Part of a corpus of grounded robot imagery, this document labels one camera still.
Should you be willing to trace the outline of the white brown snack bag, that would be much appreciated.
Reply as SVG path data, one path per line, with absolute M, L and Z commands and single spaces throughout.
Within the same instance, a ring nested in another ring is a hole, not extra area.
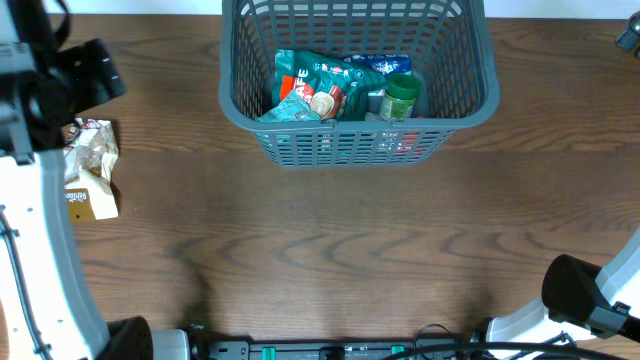
M 111 187 L 119 158 L 113 126 L 108 120 L 76 118 L 63 128 L 65 192 L 72 222 L 90 222 L 119 215 Z

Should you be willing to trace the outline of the green lid jar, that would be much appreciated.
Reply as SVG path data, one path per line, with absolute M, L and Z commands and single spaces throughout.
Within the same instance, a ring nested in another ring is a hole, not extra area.
M 379 115 L 383 120 L 404 120 L 413 113 L 419 92 L 419 80 L 410 74 L 392 74 L 384 92 Z

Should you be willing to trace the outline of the blue tissue pack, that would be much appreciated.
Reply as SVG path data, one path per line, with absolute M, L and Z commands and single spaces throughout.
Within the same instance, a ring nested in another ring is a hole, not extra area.
M 408 55 L 349 55 L 344 56 L 342 60 L 369 67 L 385 77 L 393 74 L 412 74 L 411 58 Z M 377 113 L 383 98 L 383 90 L 371 91 L 368 94 L 367 111 Z

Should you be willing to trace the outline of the orange tan noodle packet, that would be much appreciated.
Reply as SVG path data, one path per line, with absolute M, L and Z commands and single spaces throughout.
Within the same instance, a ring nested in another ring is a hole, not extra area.
M 407 154 L 413 147 L 418 135 L 418 132 L 409 132 L 405 135 L 401 135 L 398 132 L 385 132 L 378 143 L 378 150 L 391 152 L 394 155 Z

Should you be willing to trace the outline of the green Nescafe coffee bag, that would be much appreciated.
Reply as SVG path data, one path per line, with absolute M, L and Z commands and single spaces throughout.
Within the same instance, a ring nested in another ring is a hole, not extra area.
M 369 93 L 387 87 L 384 75 L 364 65 L 306 50 L 275 52 L 273 106 L 293 92 L 321 121 L 362 121 Z

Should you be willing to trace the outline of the teal snack packet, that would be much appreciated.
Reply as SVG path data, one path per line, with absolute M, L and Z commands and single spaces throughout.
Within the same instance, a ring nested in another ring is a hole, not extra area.
M 256 118 L 259 123 L 290 123 L 319 121 L 320 116 L 295 91 L 291 91 L 277 106 Z

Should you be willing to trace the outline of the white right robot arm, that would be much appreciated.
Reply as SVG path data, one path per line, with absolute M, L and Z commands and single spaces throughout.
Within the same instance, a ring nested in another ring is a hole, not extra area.
M 606 265 L 587 257 L 612 244 L 607 228 L 639 223 L 639 19 L 620 34 L 605 20 L 513 19 L 499 51 L 514 61 L 504 95 L 516 115 L 498 145 L 526 156 L 503 173 L 512 212 L 581 236 L 574 255 L 550 263 L 537 298 L 488 322 L 476 357 L 571 357 L 578 340 L 637 340 L 638 239 Z

